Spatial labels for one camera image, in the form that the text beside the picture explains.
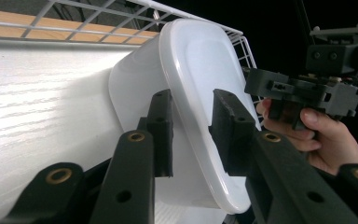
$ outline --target wooden board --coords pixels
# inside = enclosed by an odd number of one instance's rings
[[[9,22],[18,25],[30,25],[34,21],[35,16],[22,15],[16,13],[9,13],[0,11],[0,22]],[[36,25],[40,27],[54,27],[54,28],[64,28],[75,30],[79,27],[82,22],[78,21],[63,21],[51,18],[42,18],[39,23]],[[115,27],[114,26],[106,26],[99,24],[87,24],[83,27],[83,31],[98,31],[98,32],[111,32]],[[7,27],[0,26],[0,37],[14,37],[14,38],[22,38],[22,34],[24,33],[25,28],[17,28],[17,27]],[[123,34],[123,35],[134,35],[138,30],[128,29],[128,28],[119,28],[115,31],[115,34]],[[48,39],[48,40],[61,40],[64,41],[72,32],[67,31],[50,31],[50,30],[32,30],[26,37],[29,39]],[[149,38],[145,38],[142,36],[155,36],[158,33],[150,32],[150,31],[142,31],[140,37],[134,37],[127,44],[135,44],[140,45],[147,41]],[[74,35],[69,41],[82,41],[82,42],[98,42],[100,39],[104,37],[104,35],[100,34],[85,34],[85,33],[77,33]],[[120,35],[110,35],[103,42],[104,43],[124,43],[128,38],[126,36]]]

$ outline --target black background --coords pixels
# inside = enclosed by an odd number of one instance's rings
[[[349,28],[358,23],[358,0],[157,0],[164,5],[240,30],[248,39],[257,68],[288,76],[304,73],[309,45],[307,25],[298,17],[305,7],[309,27]],[[354,118],[344,118],[358,141],[358,107]]]

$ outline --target white textured surface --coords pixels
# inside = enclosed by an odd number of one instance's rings
[[[47,166],[70,161],[87,170],[113,155],[122,130],[107,80],[134,49],[0,40],[0,218]],[[160,202],[155,211],[157,224],[220,224],[225,216]]]

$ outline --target wire rack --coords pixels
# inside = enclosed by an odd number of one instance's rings
[[[151,0],[33,0],[11,3],[0,0],[0,6],[7,5],[13,7],[0,7],[0,38],[13,40],[140,46],[154,38],[167,22],[179,18],[207,21]],[[243,33],[213,23],[226,32],[242,68],[256,68]]]

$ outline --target human hand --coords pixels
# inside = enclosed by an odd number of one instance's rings
[[[303,108],[300,118],[308,129],[296,131],[290,123],[284,122],[284,118],[269,119],[270,106],[268,98],[256,106],[257,113],[263,116],[264,127],[284,134],[299,151],[308,152],[311,165],[336,175],[342,164],[358,163],[358,144],[344,123],[311,108]]]

